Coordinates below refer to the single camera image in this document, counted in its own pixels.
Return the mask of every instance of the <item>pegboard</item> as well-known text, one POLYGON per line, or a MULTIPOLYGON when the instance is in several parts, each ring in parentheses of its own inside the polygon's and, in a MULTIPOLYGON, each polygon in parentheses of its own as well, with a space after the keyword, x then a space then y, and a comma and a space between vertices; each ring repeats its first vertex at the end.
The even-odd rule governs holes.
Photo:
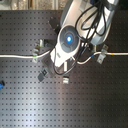
MULTIPOLYGON (((0 11, 0 54, 31 55, 39 39, 56 39, 48 25, 61 11, 0 11)), ((105 44, 110 52, 128 52, 128 12, 115 14, 105 44)), ((83 59, 90 56, 86 51, 83 59)), ((0 58, 0 126, 3 128, 127 128, 128 56, 92 58, 76 65, 70 84, 62 77, 37 76, 42 59, 0 58)))

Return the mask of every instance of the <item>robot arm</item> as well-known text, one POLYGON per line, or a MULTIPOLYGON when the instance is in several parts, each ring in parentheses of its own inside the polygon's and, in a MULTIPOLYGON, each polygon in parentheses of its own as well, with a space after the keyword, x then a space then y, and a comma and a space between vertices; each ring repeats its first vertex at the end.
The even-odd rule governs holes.
POLYGON ((98 45, 104 42, 118 2, 99 0, 91 5, 84 0, 69 0, 61 17, 57 44, 50 54, 56 67, 78 54, 85 43, 98 45))

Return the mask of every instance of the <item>wire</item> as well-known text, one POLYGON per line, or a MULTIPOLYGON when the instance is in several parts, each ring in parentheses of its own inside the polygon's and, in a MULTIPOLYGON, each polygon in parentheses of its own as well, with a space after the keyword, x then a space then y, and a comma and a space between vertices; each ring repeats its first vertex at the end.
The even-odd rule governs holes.
MULTIPOLYGON (((98 3, 99 3, 99 1, 98 1, 96 4, 92 5, 91 7, 89 7, 88 9, 86 9, 86 10, 78 17, 78 19, 77 19, 77 21, 76 21, 76 23, 75 23, 75 30, 76 30, 76 31, 77 31, 77 24, 78 24, 80 18, 81 18, 87 11, 89 11, 90 9, 92 9, 93 7, 95 7, 98 3)), ((87 38, 81 37, 81 36, 78 34, 78 31, 77 31, 77 36, 78 36, 82 41, 84 41, 84 42, 87 41, 87 38)))
MULTIPOLYGON (((84 62, 77 62, 78 64, 80 65, 83 65, 83 64, 86 64, 93 56, 95 55, 98 55, 98 54, 101 54, 102 52, 95 52, 92 56, 90 56, 88 59, 86 59, 84 62)), ((127 56, 128 53, 104 53, 105 55, 112 55, 112 56, 119 56, 119 55, 122 55, 122 56, 127 56)))
POLYGON ((79 62, 78 61, 77 63, 80 64, 80 65, 86 64, 93 56, 98 55, 98 54, 101 54, 101 52, 96 52, 92 56, 90 56, 87 60, 85 60, 84 62, 79 62))
MULTIPOLYGON (((98 18, 98 15, 99 15, 99 12, 97 13, 96 18, 94 19, 94 21, 93 21, 93 23, 92 23, 92 25, 91 25, 91 27, 89 28, 89 31, 88 31, 88 33, 87 33, 86 40, 87 40, 88 42, 91 41, 91 39, 93 38, 93 36, 94 36, 94 34, 95 34, 95 31, 96 31, 96 29, 97 29, 97 27, 98 27, 99 21, 98 21, 98 23, 97 23, 97 25, 96 25, 96 27, 95 27, 95 30, 94 30, 93 34, 91 35, 90 38, 88 38, 88 36, 89 36, 89 34, 90 34, 90 31, 91 31, 91 29, 92 29, 94 23, 96 22, 96 20, 97 20, 97 18, 98 18)), ((84 42, 84 45, 83 45, 84 49, 83 49, 83 51, 82 51, 82 54, 85 52, 85 49, 87 48, 87 47, 86 47, 86 46, 87 46, 86 44, 88 44, 88 43, 84 42)))
POLYGON ((96 30, 96 34, 99 35, 99 36, 103 36, 106 32, 106 19, 105 19, 105 12, 104 12, 104 7, 103 8, 103 19, 104 19, 104 31, 102 34, 98 33, 97 30, 96 30))
POLYGON ((98 11, 96 10, 95 12, 93 12, 81 25, 81 30, 88 30, 89 28, 83 28, 83 26, 86 24, 86 22, 92 17, 94 16, 98 11))
POLYGON ((20 55, 0 55, 0 58, 20 58, 20 59, 32 59, 34 57, 41 58, 47 55, 50 51, 47 51, 39 56, 20 56, 20 55))
POLYGON ((112 55, 112 56, 127 56, 128 53, 105 53, 106 55, 112 55))

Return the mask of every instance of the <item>blue object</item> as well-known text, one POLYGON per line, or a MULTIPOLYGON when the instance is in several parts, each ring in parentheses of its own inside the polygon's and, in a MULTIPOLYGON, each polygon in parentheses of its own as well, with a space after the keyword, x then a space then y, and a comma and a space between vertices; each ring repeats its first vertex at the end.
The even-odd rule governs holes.
POLYGON ((0 84, 0 89, 3 88, 4 85, 0 84))
POLYGON ((90 3, 93 5, 94 4, 94 0, 90 0, 90 3))
POLYGON ((68 36, 67 37, 67 43, 70 44, 72 42, 72 37, 71 36, 68 36))

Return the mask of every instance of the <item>white casing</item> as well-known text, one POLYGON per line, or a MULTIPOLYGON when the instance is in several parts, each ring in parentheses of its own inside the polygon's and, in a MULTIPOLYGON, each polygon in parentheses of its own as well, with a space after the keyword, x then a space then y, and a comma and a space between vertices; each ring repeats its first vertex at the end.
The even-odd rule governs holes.
MULTIPOLYGON (((113 4, 115 0, 108 0, 108 1, 109 1, 109 2, 111 1, 110 3, 113 4)), ((63 30, 63 28, 65 28, 65 27, 68 26, 68 25, 75 27, 75 23, 76 23, 78 17, 83 13, 83 12, 80 10, 80 7, 81 7, 82 2, 83 2, 83 0, 73 0, 72 4, 71 4, 71 6, 70 6, 70 8, 69 8, 69 10, 68 10, 68 13, 67 13, 67 15, 66 15, 66 17, 65 17, 65 19, 64 19, 64 22, 63 22, 62 28, 61 28, 61 30, 60 30, 60 33, 61 33, 61 31, 63 30)), ((92 6, 90 3, 85 2, 85 9, 84 9, 84 10, 88 9, 90 6, 92 6)), ((87 30, 87 31, 81 30, 81 24, 82 24, 82 23, 84 22, 84 20, 85 20, 86 18, 88 18, 88 16, 90 16, 96 9, 97 9, 96 7, 92 8, 92 9, 89 10, 87 13, 85 13, 85 14, 83 15, 83 17, 79 20, 78 25, 77 25, 77 31, 78 31, 78 33, 79 33, 79 35, 80 35, 81 37, 83 36, 83 37, 86 38, 87 33, 88 33, 88 30, 87 30)), ((109 17, 109 14, 110 14, 110 11, 109 11, 107 8, 105 8, 104 11, 105 11, 105 19, 106 19, 106 21, 107 21, 107 20, 108 20, 108 17, 109 17)), ((96 17, 96 14, 95 14, 92 18, 90 18, 90 19, 88 20, 88 22, 84 25, 84 28, 90 27, 90 25, 92 24, 92 22, 93 22, 93 20, 94 20, 95 17, 96 17)), ((97 31, 100 31, 103 27, 104 27, 104 19, 103 19, 103 16, 102 16, 102 17, 101 17, 101 20, 100 20, 100 23, 99 23, 99 26, 98 26, 98 28, 97 28, 97 31)), ((94 31, 93 29, 90 31, 89 36, 92 35, 93 31, 94 31)), ((68 60, 69 58, 71 58, 72 56, 74 56, 74 55, 78 52, 79 46, 80 46, 80 41, 79 41, 79 45, 78 45, 78 47, 77 47, 74 51, 72 51, 72 52, 70 52, 70 53, 64 52, 64 51, 62 50, 62 48, 61 48, 61 46, 60 46, 60 42, 59 42, 60 33, 59 33, 59 35, 58 35, 57 45, 56 45, 56 60, 55 60, 55 66, 57 66, 57 67, 60 67, 66 60, 68 60)), ((54 62, 54 58, 55 58, 55 49, 53 49, 53 51, 51 52, 50 55, 51 55, 52 61, 54 62)))

